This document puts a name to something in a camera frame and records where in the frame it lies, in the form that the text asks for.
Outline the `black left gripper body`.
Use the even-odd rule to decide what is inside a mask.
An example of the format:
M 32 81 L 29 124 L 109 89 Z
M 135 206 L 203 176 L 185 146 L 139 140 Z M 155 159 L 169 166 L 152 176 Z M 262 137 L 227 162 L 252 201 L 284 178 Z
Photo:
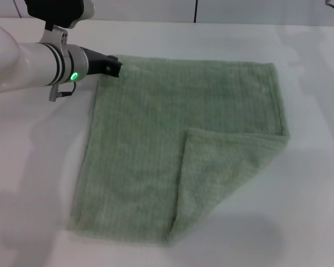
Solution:
M 81 48 L 88 59 L 87 75 L 106 74 L 111 76 L 111 63 L 113 60 L 111 56 L 103 55 L 84 47 Z

